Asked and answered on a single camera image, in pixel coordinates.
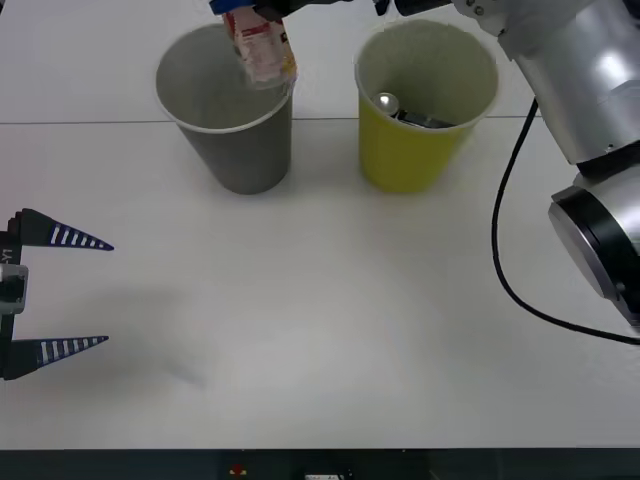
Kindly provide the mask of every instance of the yellow cup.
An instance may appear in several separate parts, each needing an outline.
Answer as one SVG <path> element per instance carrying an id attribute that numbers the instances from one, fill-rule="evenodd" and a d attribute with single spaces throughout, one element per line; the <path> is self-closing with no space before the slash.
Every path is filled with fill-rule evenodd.
<path id="1" fill-rule="evenodd" d="M 369 39 L 356 61 L 360 164 L 385 192 L 425 190 L 498 93 L 493 56 L 472 35 L 429 20 L 400 22 Z M 400 122 L 372 102 L 395 95 L 403 110 L 455 125 L 427 129 Z"/>

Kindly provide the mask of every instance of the black cable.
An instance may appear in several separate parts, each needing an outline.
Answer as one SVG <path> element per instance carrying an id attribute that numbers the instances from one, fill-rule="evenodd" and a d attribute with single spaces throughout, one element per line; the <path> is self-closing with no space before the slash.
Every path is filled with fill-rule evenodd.
<path id="1" fill-rule="evenodd" d="M 522 300 L 516 292 L 513 291 L 511 285 L 507 281 L 507 278 L 504 275 L 502 270 L 502 264 L 500 263 L 500 250 L 498 248 L 498 219 L 500 217 L 500 207 L 502 206 L 502 199 L 504 198 L 504 192 L 507 187 L 507 183 L 509 182 L 509 177 L 511 176 L 511 172 L 513 170 L 513 166 L 516 163 L 518 158 L 518 154 L 522 149 L 522 145 L 524 144 L 527 135 L 529 134 L 529 130 L 531 129 L 531 124 L 535 119 L 536 113 L 538 112 L 538 102 L 537 100 L 533 100 L 533 104 L 531 105 L 531 110 L 529 110 L 529 114 L 527 115 L 527 119 L 524 122 L 524 126 L 522 127 L 522 132 L 520 132 L 520 136 L 518 137 L 518 141 L 516 142 L 516 146 L 513 149 L 513 153 L 511 154 L 511 159 L 507 164 L 507 169 L 504 172 L 504 176 L 502 177 L 502 181 L 500 182 L 500 188 L 498 188 L 498 195 L 496 197 L 496 203 L 493 207 L 493 216 L 491 217 L 491 251 L 493 252 L 493 265 L 496 269 L 496 273 L 498 274 L 498 279 L 500 280 L 500 284 L 502 288 L 505 289 L 509 297 L 516 302 L 516 304 L 529 312 L 536 317 L 557 325 L 558 327 L 566 328 L 567 330 L 571 330 L 573 332 L 584 333 L 585 335 L 590 335 L 592 337 L 604 338 L 605 340 L 612 340 L 614 342 L 626 343 L 627 345 L 640 345 L 640 338 L 638 337 L 625 337 L 624 335 L 618 335 L 615 333 L 603 332 L 601 330 L 596 330 L 594 328 L 583 327 L 581 325 L 575 325 L 573 323 L 565 322 L 564 320 L 560 320 L 558 318 L 552 317 L 551 315 L 547 315 L 529 305 L 527 302 Z"/>

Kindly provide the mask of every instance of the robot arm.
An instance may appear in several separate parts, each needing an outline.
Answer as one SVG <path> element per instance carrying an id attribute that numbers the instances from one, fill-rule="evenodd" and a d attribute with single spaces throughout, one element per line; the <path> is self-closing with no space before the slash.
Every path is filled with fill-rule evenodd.
<path id="1" fill-rule="evenodd" d="M 256 0 L 255 9 L 274 19 L 334 2 Z M 580 171 L 553 196 L 553 226 L 593 288 L 640 330 L 640 0 L 395 0 L 402 15 L 451 3 L 497 37 L 529 82 Z"/>

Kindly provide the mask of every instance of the gray cup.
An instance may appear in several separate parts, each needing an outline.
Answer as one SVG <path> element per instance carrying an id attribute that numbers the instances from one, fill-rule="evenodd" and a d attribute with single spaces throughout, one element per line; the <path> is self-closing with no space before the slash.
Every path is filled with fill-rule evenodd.
<path id="1" fill-rule="evenodd" d="M 165 113 L 228 190 L 264 192 L 287 174 L 292 88 L 252 89 L 223 25 L 179 38 L 160 61 L 156 92 Z"/>

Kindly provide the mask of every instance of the table surface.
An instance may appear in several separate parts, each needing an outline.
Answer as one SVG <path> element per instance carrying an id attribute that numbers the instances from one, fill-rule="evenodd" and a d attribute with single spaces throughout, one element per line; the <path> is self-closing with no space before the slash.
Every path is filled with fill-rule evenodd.
<path id="1" fill-rule="evenodd" d="M 0 448 L 637 446 L 640 354 L 501 290 L 491 208 L 521 120 L 486 119 L 427 193 L 385 195 L 357 121 L 294 122 L 291 174 L 241 197 L 170 123 L 0 126 L 0 218 L 116 246 L 27 249 L 16 337 L 110 335 L 0 386 Z M 506 196 L 524 298 L 630 334 L 552 231 L 574 170 L 536 120 Z"/>
<path id="2" fill-rule="evenodd" d="M 495 38 L 453 6 L 421 15 L 474 34 L 501 73 L 492 116 L 524 116 L 532 93 Z M 370 0 L 308 6 L 286 19 L 299 64 L 294 115 L 355 118 L 353 59 L 383 25 Z M 8 0 L 0 16 L 0 123 L 162 121 L 157 63 L 192 28 L 214 21 L 206 0 Z"/>

